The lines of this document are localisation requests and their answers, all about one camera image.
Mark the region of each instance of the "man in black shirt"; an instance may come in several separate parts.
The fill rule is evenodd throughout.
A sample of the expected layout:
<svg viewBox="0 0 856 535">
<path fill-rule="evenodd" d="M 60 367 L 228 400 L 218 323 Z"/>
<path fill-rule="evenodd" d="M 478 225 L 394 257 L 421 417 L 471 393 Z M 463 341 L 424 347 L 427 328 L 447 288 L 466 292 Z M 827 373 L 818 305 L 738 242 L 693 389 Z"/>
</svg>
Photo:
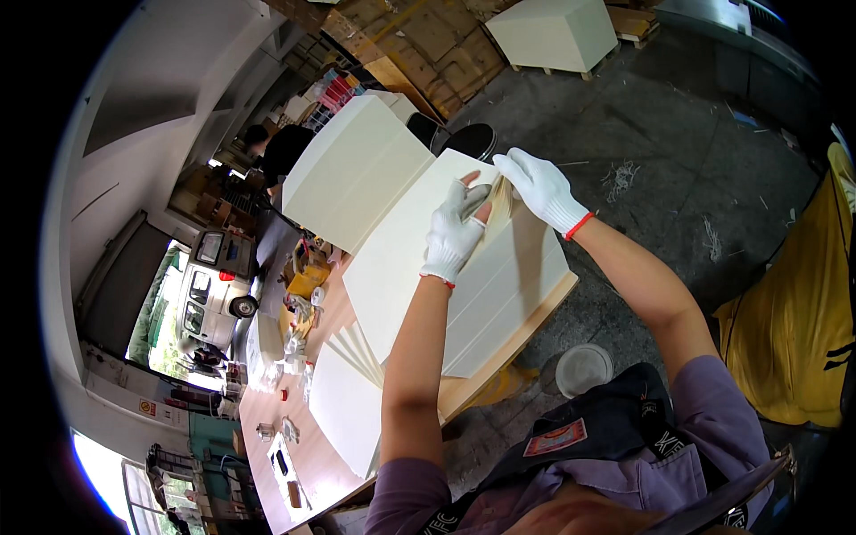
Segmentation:
<svg viewBox="0 0 856 535">
<path fill-rule="evenodd" d="M 252 156 L 264 155 L 261 170 L 265 174 L 265 185 L 271 197 L 282 188 L 279 177 L 291 172 L 314 135 L 309 128 L 296 124 L 286 125 L 274 135 L 268 135 L 262 125 L 254 124 L 244 133 L 247 153 Z"/>
</svg>

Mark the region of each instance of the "white work glove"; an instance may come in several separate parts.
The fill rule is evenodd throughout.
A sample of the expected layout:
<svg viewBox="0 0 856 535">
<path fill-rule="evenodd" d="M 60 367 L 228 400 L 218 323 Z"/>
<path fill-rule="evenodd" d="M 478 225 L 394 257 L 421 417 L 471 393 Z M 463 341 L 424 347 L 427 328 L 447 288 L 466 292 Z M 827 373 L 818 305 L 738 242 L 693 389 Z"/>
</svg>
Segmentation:
<svg viewBox="0 0 856 535">
<path fill-rule="evenodd" d="M 468 187 L 478 176 L 479 172 L 473 171 L 460 180 L 452 181 L 445 202 L 431 214 L 431 231 L 425 237 L 428 253 L 419 274 L 438 276 L 450 288 L 455 287 L 458 273 L 484 234 L 490 214 L 490 203 L 484 202 L 490 193 L 490 185 Z M 464 216 L 479 205 L 478 211 L 465 221 Z"/>
<path fill-rule="evenodd" d="M 518 148 L 496 154 L 493 164 L 508 178 L 533 214 L 570 240 L 593 214 L 571 195 L 571 184 L 552 162 Z"/>
</svg>

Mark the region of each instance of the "black stool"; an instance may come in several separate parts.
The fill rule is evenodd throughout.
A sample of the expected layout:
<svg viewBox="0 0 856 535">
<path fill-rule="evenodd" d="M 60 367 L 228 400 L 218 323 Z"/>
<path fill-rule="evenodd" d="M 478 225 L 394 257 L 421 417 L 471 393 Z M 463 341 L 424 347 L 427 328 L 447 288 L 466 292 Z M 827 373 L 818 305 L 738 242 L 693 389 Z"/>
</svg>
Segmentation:
<svg viewBox="0 0 856 535">
<path fill-rule="evenodd" d="M 407 129 L 416 139 L 433 152 L 434 139 L 442 127 L 422 113 L 414 113 L 407 119 Z M 496 131 L 484 123 L 471 124 L 458 130 L 443 143 L 442 153 L 446 149 L 466 154 L 484 162 L 496 147 Z"/>
</svg>

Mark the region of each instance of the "wooden table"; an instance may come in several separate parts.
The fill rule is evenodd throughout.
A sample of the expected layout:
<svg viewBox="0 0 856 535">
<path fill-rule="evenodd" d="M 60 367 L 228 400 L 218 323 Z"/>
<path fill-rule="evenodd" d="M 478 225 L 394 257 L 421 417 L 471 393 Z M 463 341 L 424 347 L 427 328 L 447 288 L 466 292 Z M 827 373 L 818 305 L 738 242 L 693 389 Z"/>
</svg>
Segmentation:
<svg viewBox="0 0 856 535">
<path fill-rule="evenodd" d="M 318 357 L 321 344 L 326 342 L 331 334 L 356 321 L 354 309 L 351 307 L 342 281 L 342 273 L 347 269 L 350 259 L 348 257 L 340 268 L 333 270 L 327 282 L 324 283 L 326 292 L 322 304 L 324 314 L 321 316 L 318 328 L 310 331 L 306 339 L 306 357 L 313 362 Z M 517 356 L 532 336 L 538 332 L 540 326 L 570 294 L 578 280 L 574 273 L 569 272 L 526 323 L 473 377 L 469 379 L 443 377 L 440 382 L 438 406 L 446 422 L 467 408 L 482 387 Z M 285 317 L 284 312 L 285 306 L 282 308 L 280 326 L 288 328 L 282 319 Z M 270 530 L 275 534 L 295 529 L 374 483 L 374 478 L 364 480 L 351 472 L 350 467 L 327 441 L 327 437 L 309 413 L 309 407 L 303 402 L 303 391 L 298 386 L 299 381 L 299 377 L 291 375 L 285 375 L 280 381 L 278 388 L 288 389 L 287 401 L 280 401 L 279 389 L 275 394 L 264 394 L 247 389 L 238 407 L 253 480 Z M 286 415 L 300 430 L 300 443 L 289 443 L 288 453 L 294 462 L 300 484 L 312 505 L 311 513 L 306 518 L 298 520 L 292 520 L 289 516 L 280 495 L 270 467 L 270 459 L 267 457 L 270 443 L 262 443 L 255 432 L 256 425 L 259 423 L 271 423 L 280 431 L 280 420 Z"/>
</svg>

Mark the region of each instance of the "person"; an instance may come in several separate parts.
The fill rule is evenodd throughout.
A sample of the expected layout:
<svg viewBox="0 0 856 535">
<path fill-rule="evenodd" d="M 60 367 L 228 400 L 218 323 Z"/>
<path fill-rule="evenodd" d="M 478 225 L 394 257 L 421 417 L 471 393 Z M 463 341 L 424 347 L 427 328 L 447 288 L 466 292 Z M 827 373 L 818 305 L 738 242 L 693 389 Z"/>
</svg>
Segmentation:
<svg viewBox="0 0 856 535">
<path fill-rule="evenodd" d="M 719 358 L 693 296 L 662 261 L 583 207 L 554 164 L 517 148 L 493 161 L 529 209 L 582 246 L 645 322 L 669 393 L 653 366 L 631 366 L 532 422 L 487 479 L 452 502 L 437 423 L 447 312 L 455 278 L 490 214 L 484 203 L 461 219 L 464 204 L 483 200 L 473 196 L 484 192 L 468 187 L 478 172 L 453 181 L 432 215 L 422 278 L 387 360 L 380 468 L 366 533 L 749 527 L 770 496 L 770 464 L 779 461 L 770 459 L 758 418 Z M 754 498 L 745 503 L 746 496 Z"/>
<path fill-rule="evenodd" d="M 309 146 L 315 133 L 309 128 L 288 124 L 279 132 L 269 135 L 265 127 L 254 124 L 244 133 L 244 146 L 251 156 L 264 156 L 261 170 L 265 187 L 273 197 L 282 188 L 280 176 L 287 176 L 300 155 Z"/>
<path fill-rule="evenodd" d="M 178 350 L 189 355 L 193 362 L 207 366 L 220 366 L 221 362 L 229 360 L 216 346 L 190 336 L 185 336 L 178 341 Z"/>
</svg>

